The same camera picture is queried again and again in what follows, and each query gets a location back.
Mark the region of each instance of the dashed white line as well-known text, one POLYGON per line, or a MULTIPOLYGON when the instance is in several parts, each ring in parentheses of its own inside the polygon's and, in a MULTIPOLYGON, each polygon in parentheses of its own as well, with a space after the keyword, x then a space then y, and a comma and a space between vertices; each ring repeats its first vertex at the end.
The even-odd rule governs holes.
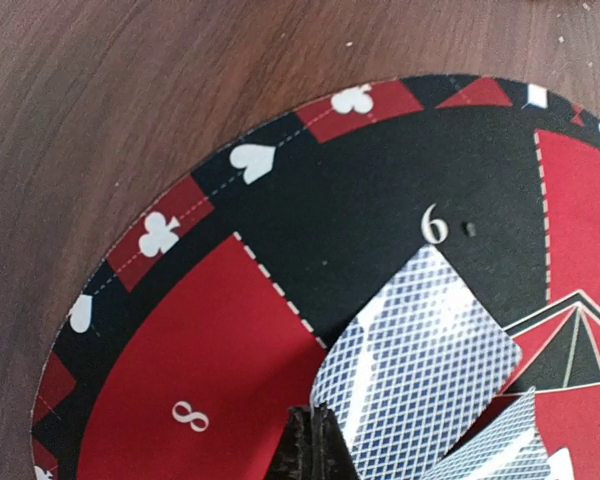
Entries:
POLYGON ((278 292, 278 295, 280 295, 281 297, 285 296, 284 290, 282 290, 282 287, 280 285, 278 285, 276 282, 273 282, 273 288, 276 289, 276 292, 278 292))
POLYGON ((546 278, 547 278, 547 290, 545 293, 547 301, 551 299, 551 253, 549 252, 549 246, 551 245, 551 239, 549 237, 549 202, 547 201, 547 184, 544 179, 544 166, 542 165, 542 150, 540 150, 540 135, 538 132, 534 132, 533 140, 536 144, 536 158, 538 159, 538 173, 540 175, 540 192, 542 193, 542 212, 544 214, 544 245, 546 249, 545 255, 545 267, 546 267, 546 278))
MULTIPOLYGON (((253 253, 253 250, 251 250, 251 248, 249 248, 249 246, 242 241, 242 236, 238 232, 233 232, 233 236, 236 238, 236 240, 238 240, 242 244, 242 248, 244 248, 244 251, 247 253, 249 258, 251 258, 251 260, 254 260, 256 262, 256 264, 258 265, 258 269, 260 270, 262 275, 264 275, 267 279, 269 279, 271 281, 271 285, 273 286, 273 289, 278 293, 278 295, 280 295, 282 298, 284 298, 286 300, 286 294, 285 294, 284 290, 282 289, 282 287, 277 282, 273 281, 273 279, 271 278, 271 273, 269 273, 269 270, 267 270, 267 267, 265 267, 263 264, 258 262, 258 260, 256 259, 256 254, 253 253)), ((289 307, 289 310, 291 310, 294 315, 300 317, 300 310, 298 310, 298 307, 296 307, 293 304, 293 302, 291 302, 290 300, 287 300, 287 307, 289 307)), ((314 333, 313 327, 307 320, 300 317, 300 323, 304 326, 304 328, 307 329, 307 331, 309 333, 311 333, 311 334, 314 333)), ((318 344, 322 348, 324 348, 325 350, 327 349, 327 345, 322 341, 322 339, 320 337, 314 335, 314 338, 316 339, 316 342, 318 342, 318 344)))
POLYGON ((258 268, 260 269, 260 271, 262 272, 262 274, 267 277, 267 278, 271 278, 271 274, 269 273, 269 270, 267 270, 267 267, 265 267, 264 265, 262 265, 261 263, 258 264, 258 268))
POLYGON ((292 302, 292 301, 290 301, 290 300, 289 300, 289 301, 287 301, 287 305, 288 305, 288 307, 291 309, 291 311, 292 311, 293 313, 295 313, 296 315, 299 315, 299 314, 300 314, 300 310, 298 310, 298 308, 297 308, 297 307, 296 307, 296 306, 293 304, 293 302, 292 302))
POLYGON ((244 246, 244 251, 247 252, 247 255, 249 255, 249 258, 251 258, 251 260, 255 260, 256 259, 256 254, 253 253, 253 250, 251 250, 249 248, 249 245, 245 245, 244 246))
POLYGON ((300 322, 302 322, 302 324, 304 325, 304 328, 306 328, 310 332, 313 332, 313 327, 304 318, 301 318, 300 322))

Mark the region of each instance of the game wheel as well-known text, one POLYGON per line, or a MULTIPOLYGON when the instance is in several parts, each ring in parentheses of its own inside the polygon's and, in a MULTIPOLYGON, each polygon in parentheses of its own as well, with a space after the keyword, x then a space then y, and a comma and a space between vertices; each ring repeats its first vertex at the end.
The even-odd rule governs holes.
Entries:
POLYGON ((38 480, 262 479, 352 318, 431 244, 521 347, 549 454, 600 479, 600 120, 439 75, 304 105, 138 218, 76 300, 32 416, 38 480))

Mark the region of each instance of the playing card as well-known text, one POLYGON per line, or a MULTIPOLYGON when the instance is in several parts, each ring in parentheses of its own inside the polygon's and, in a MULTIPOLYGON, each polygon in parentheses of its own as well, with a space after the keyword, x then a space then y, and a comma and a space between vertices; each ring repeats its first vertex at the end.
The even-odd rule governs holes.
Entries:
POLYGON ((360 478, 420 478, 519 360, 519 348, 427 245, 335 343, 311 402, 334 410, 360 478))
POLYGON ((534 405, 535 391, 529 390, 422 480, 545 480, 551 467, 536 428, 534 405))

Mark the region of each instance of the white number 6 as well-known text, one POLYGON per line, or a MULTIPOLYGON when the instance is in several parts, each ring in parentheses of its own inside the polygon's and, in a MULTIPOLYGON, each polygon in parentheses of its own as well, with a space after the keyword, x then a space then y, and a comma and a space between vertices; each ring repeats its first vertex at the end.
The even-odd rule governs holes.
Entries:
POLYGON ((431 212, 434 208, 436 208, 435 203, 424 212, 420 228, 422 229, 422 236, 427 242, 438 245, 439 243, 444 242, 449 236, 449 227, 441 218, 434 218, 431 220, 431 212))

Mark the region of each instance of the white club symbol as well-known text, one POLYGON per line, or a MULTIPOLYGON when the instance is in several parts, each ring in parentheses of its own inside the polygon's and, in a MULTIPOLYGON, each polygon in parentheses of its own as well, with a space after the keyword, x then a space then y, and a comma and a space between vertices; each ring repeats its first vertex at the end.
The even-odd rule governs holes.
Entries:
POLYGON ((331 97, 331 106, 341 115, 346 115, 352 110, 366 115, 373 109, 373 98, 368 92, 371 85, 368 83, 359 87, 347 88, 331 97))
POLYGON ((36 480, 53 480, 53 475, 51 475, 51 472, 45 472, 38 466, 34 466, 33 471, 36 474, 36 480))
POLYGON ((179 240, 178 235, 172 230, 178 228, 180 222, 172 217, 167 224, 167 219, 160 212, 151 212, 144 219, 144 228, 147 233, 140 237, 138 246, 145 257, 155 257, 158 253, 165 254, 179 240))

